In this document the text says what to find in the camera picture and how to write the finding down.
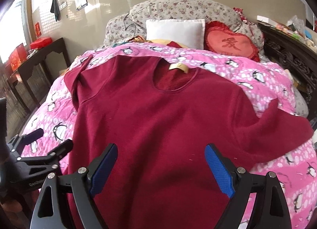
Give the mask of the dark red fleece sweater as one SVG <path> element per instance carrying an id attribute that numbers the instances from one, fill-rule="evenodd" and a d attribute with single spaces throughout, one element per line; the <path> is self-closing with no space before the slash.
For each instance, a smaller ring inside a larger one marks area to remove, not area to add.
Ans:
<path id="1" fill-rule="evenodd" d="M 109 228 L 214 228 L 228 203 L 204 158 L 213 143 L 251 169 L 307 142 L 313 130 L 271 100 L 257 116 L 243 89 L 210 71 L 172 71 L 159 57 L 85 61 L 64 82 L 77 112 L 69 173 L 109 143 L 118 159 L 95 202 Z"/>

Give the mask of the red bag on table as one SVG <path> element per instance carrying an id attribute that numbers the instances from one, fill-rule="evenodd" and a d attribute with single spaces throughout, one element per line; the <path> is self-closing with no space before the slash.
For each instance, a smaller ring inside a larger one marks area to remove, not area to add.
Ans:
<path id="1" fill-rule="evenodd" d="M 21 64 L 26 60 L 27 52 L 24 45 L 21 43 L 14 49 L 14 51 L 9 56 L 9 62 L 12 71 L 16 71 L 21 66 Z"/>

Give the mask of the red gift box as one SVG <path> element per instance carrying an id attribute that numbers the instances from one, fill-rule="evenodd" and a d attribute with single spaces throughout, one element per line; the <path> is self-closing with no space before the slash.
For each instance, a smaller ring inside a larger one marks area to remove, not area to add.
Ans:
<path id="1" fill-rule="evenodd" d="M 30 49 L 41 49 L 53 42 L 51 37 L 41 37 L 36 39 L 30 44 Z"/>

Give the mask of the yellow and red blanket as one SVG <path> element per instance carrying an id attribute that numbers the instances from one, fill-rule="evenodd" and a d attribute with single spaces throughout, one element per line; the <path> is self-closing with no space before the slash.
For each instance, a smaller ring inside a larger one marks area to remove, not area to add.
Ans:
<path id="1" fill-rule="evenodd" d="M 161 45 L 174 47 L 174 48 L 184 48 L 184 49 L 188 48 L 187 46 L 185 46 L 185 45 L 183 45 L 181 43 L 175 42 L 175 41 L 164 40 L 164 39 L 147 40 L 147 39 L 145 39 L 144 37 L 142 37 L 140 35 L 129 39 L 127 42 L 128 43 L 146 43 L 147 42 L 147 43 L 161 44 Z"/>

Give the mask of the carved dark wooden headboard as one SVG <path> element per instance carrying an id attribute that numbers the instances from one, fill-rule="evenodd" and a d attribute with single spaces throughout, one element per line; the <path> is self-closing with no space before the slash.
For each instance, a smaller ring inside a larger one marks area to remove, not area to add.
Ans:
<path id="1" fill-rule="evenodd" d="M 288 69 L 298 80 L 299 91 L 308 105 L 308 119 L 316 121 L 316 53 L 299 40 L 259 22 L 264 35 L 264 53 Z"/>

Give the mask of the red heart shaped cushion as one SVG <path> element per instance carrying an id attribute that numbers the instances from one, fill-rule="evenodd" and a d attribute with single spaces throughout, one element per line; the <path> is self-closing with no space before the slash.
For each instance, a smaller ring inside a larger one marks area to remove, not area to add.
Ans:
<path id="1" fill-rule="evenodd" d="M 236 33 L 222 22 L 211 21 L 205 24 L 204 49 L 226 56 L 245 57 L 260 62 L 259 51 L 251 39 Z"/>

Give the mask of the white square pillow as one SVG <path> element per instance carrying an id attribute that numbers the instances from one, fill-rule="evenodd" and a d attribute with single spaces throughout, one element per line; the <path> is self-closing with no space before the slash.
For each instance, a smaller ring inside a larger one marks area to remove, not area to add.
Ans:
<path id="1" fill-rule="evenodd" d="M 190 49 L 204 49 L 205 20 L 146 20 L 146 39 L 171 40 Z"/>

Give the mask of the dark cloth hanging on wall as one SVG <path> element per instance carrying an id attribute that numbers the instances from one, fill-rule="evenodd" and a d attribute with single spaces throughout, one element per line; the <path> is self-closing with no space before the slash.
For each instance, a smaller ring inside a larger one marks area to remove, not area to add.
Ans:
<path id="1" fill-rule="evenodd" d="M 51 5 L 50 13 L 53 13 L 53 14 L 54 14 L 54 17 L 55 17 L 55 21 L 56 21 L 56 22 L 60 20 L 60 9 L 59 9 L 58 0 L 52 0 L 52 5 Z"/>

